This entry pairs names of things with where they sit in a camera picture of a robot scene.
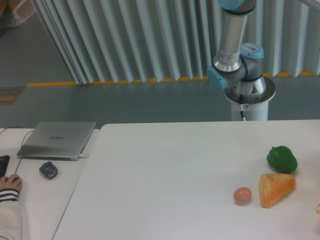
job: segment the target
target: mouse cable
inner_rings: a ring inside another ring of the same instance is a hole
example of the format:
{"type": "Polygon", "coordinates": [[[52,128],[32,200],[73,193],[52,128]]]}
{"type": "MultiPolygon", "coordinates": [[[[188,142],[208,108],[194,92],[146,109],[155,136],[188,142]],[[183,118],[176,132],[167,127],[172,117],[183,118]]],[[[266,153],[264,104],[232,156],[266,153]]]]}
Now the mouse cable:
{"type": "MultiPolygon", "coordinates": [[[[26,139],[26,136],[27,136],[29,133],[32,133],[33,131],[34,131],[34,130],[29,131],[29,132],[27,132],[27,133],[24,135],[24,138],[23,138],[23,140],[22,140],[22,142],[21,142],[21,147],[22,147],[22,145],[24,144],[24,140],[26,139]]],[[[16,166],[16,169],[15,169],[14,174],[17,174],[17,170],[18,170],[18,167],[19,167],[19,165],[20,165],[20,163],[21,163],[21,160],[22,160],[22,157],[20,158],[20,161],[19,161],[18,165],[16,166]]]]}
{"type": "Polygon", "coordinates": [[[10,127],[6,127],[5,129],[3,129],[0,134],[2,134],[4,132],[4,130],[7,130],[7,129],[23,129],[23,127],[21,126],[10,126],[10,127]]]}

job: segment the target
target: gray floor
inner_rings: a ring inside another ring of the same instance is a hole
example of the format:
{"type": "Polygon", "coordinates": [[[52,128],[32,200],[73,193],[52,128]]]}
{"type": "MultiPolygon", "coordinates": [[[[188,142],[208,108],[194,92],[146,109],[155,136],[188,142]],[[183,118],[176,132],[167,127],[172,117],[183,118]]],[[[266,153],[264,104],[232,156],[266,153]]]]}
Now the gray floor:
{"type": "MultiPolygon", "coordinates": [[[[274,77],[269,120],[320,119],[320,76],[274,77]]],[[[0,128],[40,121],[111,123],[230,121],[224,93],[209,81],[27,87],[0,105],[0,128]]]]}
{"type": "Polygon", "coordinates": [[[73,79],[36,14],[0,30],[0,87],[68,81],[73,79]]]}
{"type": "MultiPolygon", "coordinates": [[[[320,119],[320,76],[273,77],[269,120],[320,119]]],[[[72,78],[37,15],[0,31],[0,87],[69,82],[72,78]]],[[[0,105],[0,128],[40,121],[110,123],[230,121],[224,93],[209,81],[27,87],[0,105]]]]}

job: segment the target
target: striped sleeve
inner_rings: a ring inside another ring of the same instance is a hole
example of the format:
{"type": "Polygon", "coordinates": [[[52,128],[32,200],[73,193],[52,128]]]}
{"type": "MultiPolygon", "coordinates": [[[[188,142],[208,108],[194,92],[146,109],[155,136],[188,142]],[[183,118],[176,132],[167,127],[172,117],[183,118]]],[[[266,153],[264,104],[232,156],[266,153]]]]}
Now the striped sleeve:
{"type": "Polygon", "coordinates": [[[18,193],[16,189],[0,190],[0,203],[3,201],[18,201],[18,193]]]}

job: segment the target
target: blue joint cap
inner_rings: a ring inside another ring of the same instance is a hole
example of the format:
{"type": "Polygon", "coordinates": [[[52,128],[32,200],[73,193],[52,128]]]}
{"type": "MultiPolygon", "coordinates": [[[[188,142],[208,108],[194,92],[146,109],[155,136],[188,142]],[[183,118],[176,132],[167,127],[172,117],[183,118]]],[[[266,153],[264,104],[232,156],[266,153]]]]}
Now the blue joint cap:
{"type": "Polygon", "coordinates": [[[206,75],[209,78],[210,83],[218,90],[224,90],[228,88],[224,78],[215,70],[212,66],[206,70],[206,75]]]}
{"type": "Polygon", "coordinates": [[[233,10],[240,7],[245,0],[218,0],[220,6],[225,10],[233,10]]]}
{"type": "Polygon", "coordinates": [[[264,49],[259,44],[246,42],[241,45],[240,55],[250,59],[263,59],[264,49]]]}

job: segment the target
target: sleeve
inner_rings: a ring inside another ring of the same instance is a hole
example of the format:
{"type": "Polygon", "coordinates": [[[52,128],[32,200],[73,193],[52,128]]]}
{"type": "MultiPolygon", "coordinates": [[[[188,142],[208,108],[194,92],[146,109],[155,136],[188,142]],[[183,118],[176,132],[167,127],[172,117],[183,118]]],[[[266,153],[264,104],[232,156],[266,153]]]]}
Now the sleeve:
{"type": "Polygon", "coordinates": [[[18,192],[0,191],[0,240],[21,240],[22,219],[18,192]]]}

